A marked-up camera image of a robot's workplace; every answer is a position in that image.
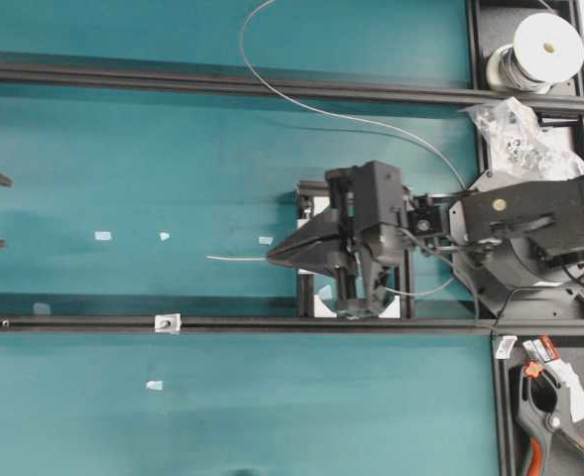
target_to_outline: black wire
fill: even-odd
[[[409,230],[407,230],[406,228],[400,228],[400,231],[402,231],[402,233],[416,246],[418,246],[419,248],[421,248],[424,251],[427,251],[428,253],[430,253],[431,255],[434,255],[435,257],[437,257],[437,259],[441,260],[443,263],[445,263],[446,265],[448,265],[452,270],[454,270],[455,273],[457,273],[458,275],[463,276],[464,280],[465,280],[465,286],[468,288],[468,290],[470,290],[470,293],[472,295],[472,301],[474,301],[474,326],[475,327],[485,327],[490,329],[490,331],[492,332],[493,336],[495,334],[498,335],[497,333],[497,329],[495,326],[492,326],[490,324],[486,324],[485,322],[479,322],[480,316],[481,316],[481,308],[479,306],[479,292],[477,291],[477,287],[474,284],[474,281],[470,278],[470,276],[468,276],[466,273],[458,270],[454,264],[452,263],[452,261],[450,261],[449,259],[447,259],[445,256],[443,256],[443,253],[440,253],[436,250],[434,250],[433,248],[430,248],[428,245],[426,245],[422,240],[419,240],[418,238],[416,238],[412,233],[410,233]]]
[[[569,279],[571,281],[573,281],[576,285],[580,286],[581,288],[584,288],[584,283],[582,281],[580,281],[579,278],[576,278],[575,276],[573,276],[569,270],[567,269],[567,267],[565,265],[560,265],[560,267],[562,268],[562,271],[565,272],[565,274],[569,277]]]

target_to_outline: white bracket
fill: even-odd
[[[181,314],[160,314],[155,316],[155,332],[160,334],[179,334]]]

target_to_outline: label sticker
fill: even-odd
[[[545,349],[545,346],[542,345],[541,340],[536,339],[532,343],[534,348],[536,349],[536,352],[538,352],[538,355],[540,356],[540,360],[542,360],[543,362],[549,362],[551,358],[549,357],[549,353],[547,352],[547,349]]]
[[[571,419],[573,422],[584,419],[584,389],[578,374],[575,373],[571,364],[563,362],[561,359],[547,362],[547,366],[569,388]]]
[[[510,355],[512,354],[512,349],[514,349],[514,344],[517,343],[517,340],[519,340],[519,338],[515,335],[504,335],[499,337],[496,346],[497,351],[494,354],[495,359],[509,359]]]
[[[540,356],[538,355],[538,352],[536,352],[533,342],[526,340],[523,342],[523,347],[526,349],[527,356],[529,356],[530,360],[540,360]]]
[[[540,342],[542,342],[542,345],[545,347],[547,354],[549,354],[549,360],[556,360],[560,358],[560,353],[558,352],[558,349],[556,349],[556,346],[553,345],[553,342],[549,336],[541,335]]]

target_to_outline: orange clamp handle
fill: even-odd
[[[526,476],[542,476],[542,447],[533,438],[529,444],[531,445],[531,464],[529,465]]]

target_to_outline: cable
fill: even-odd
[[[386,124],[384,122],[373,121],[370,119],[363,119],[361,117],[348,116],[346,114],[338,114],[335,112],[329,112],[329,111],[325,111],[323,109],[318,109],[317,107],[309,106],[308,104],[300,102],[296,99],[293,99],[293,98],[287,96],[283,92],[280,92],[279,90],[274,88],[271,84],[269,84],[266,80],[264,80],[263,77],[254,69],[254,67],[250,63],[250,60],[248,59],[247,55],[245,54],[244,37],[245,37],[245,31],[246,31],[248,25],[250,24],[250,22],[252,21],[252,19],[261,10],[263,10],[266,7],[271,6],[275,2],[276,2],[276,0],[267,0],[267,1],[263,2],[261,5],[259,5],[257,8],[255,8],[252,12],[250,12],[250,14],[243,21],[243,25],[241,25],[241,31],[239,33],[239,48],[241,50],[241,56],[243,57],[243,62],[248,67],[248,69],[250,69],[250,71],[252,71],[252,74],[254,74],[254,76],[259,81],[261,81],[263,83],[264,86],[266,86],[268,89],[270,89],[272,92],[274,92],[276,95],[280,96],[281,98],[286,99],[287,101],[291,102],[292,104],[295,104],[296,106],[301,107],[303,109],[306,109],[308,111],[317,112],[318,114],[324,114],[324,115],[329,116],[329,117],[337,117],[339,119],[348,119],[350,121],[360,122],[363,124],[371,124],[373,126],[386,127],[387,129],[391,129],[392,131],[398,132],[399,134],[402,134],[404,136],[407,136],[407,137],[417,141],[418,143],[423,145],[426,149],[428,149],[430,152],[432,152],[435,156],[437,156],[439,159],[441,159],[441,161],[443,161],[443,163],[450,168],[450,170],[452,171],[454,176],[457,178],[457,181],[461,185],[461,188],[463,188],[464,190],[467,189],[466,182],[464,181],[463,177],[459,174],[459,171],[457,171],[457,169],[454,167],[452,162],[444,154],[442,154],[437,148],[435,148],[432,144],[427,142],[425,139],[419,137],[417,134],[414,134],[413,132],[409,132],[409,131],[402,129],[401,127],[398,127],[398,126]]]
[[[446,281],[443,285],[441,286],[437,286],[434,290],[430,290],[430,291],[424,291],[422,293],[407,293],[406,291],[398,291],[398,290],[394,290],[392,288],[387,288],[387,291],[389,293],[393,293],[394,295],[400,295],[400,296],[410,296],[412,298],[419,298],[422,296],[430,296],[430,295],[434,295],[435,293],[447,288],[448,286],[450,286],[450,284],[454,281],[454,277],[450,278],[448,281]]]
[[[495,331],[496,326],[490,326],[490,325],[487,325],[487,324],[480,324],[479,323],[479,319],[481,318],[481,310],[479,308],[479,293],[478,293],[477,287],[474,285],[472,279],[470,279],[470,277],[467,274],[465,274],[462,271],[460,271],[457,268],[455,268],[455,266],[453,265],[453,263],[449,259],[447,259],[445,256],[443,256],[441,253],[439,253],[436,250],[433,250],[432,248],[430,248],[428,245],[426,245],[425,243],[423,243],[418,238],[415,238],[412,235],[412,233],[410,233],[408,230],[406,230],[405,228],[400,228],[400,231],[402,233],[404,233],[404,235],[407,238],[409,238],[410,241],[413,244],[417,245],[422,250],[427,251],[431,255],[436,256],[439,260],[441,260],[443,263],[445,263],[450,268],[452,268],[456,274],[461,275],[463,277],[463,279],[465,280],[466,286],[468,287],[468,289],[470,290],[470,293],[472,294],[472,301],[474,301],[474,321],[475,321],[475,325],[477,325],[477,326],[484,325],[486,327],[492,328],[493,331]]]
[[[573,276],[569,272],[569,270],[567,269],[567,267],[565,265],[561,264],[560,267],[562,268],[562,271],[565,272],[565,274],[569,277],[569,279],[571,281],[573,281],[576,285],[580,286],[581,288],[584,288],[584,283],[582,282],[582,280],[580,280],[580,278],[576,278],[575,276]]]
[[[205,257],[208,260],[214,260],[214,261],[239,261],[239,262],[265,261],[265,258],[256,258],[256,257],[233,258],[230,256],[216,256],[216,255],[206,255]]]
[[[551,13],[556,13],[555,10],[553,8],[551,8],[549,6],[549,4],[547,2],[545,2],[544,0],[536,0],[540,5],[542,5],[543,7],[545,7],[547,10],[549,10]]]
[[[519,91],[539,92],[550,84],[534,79],[519,64],[514,53],[514,47],[509,47],[501,53],[501,73],[514,89]]]

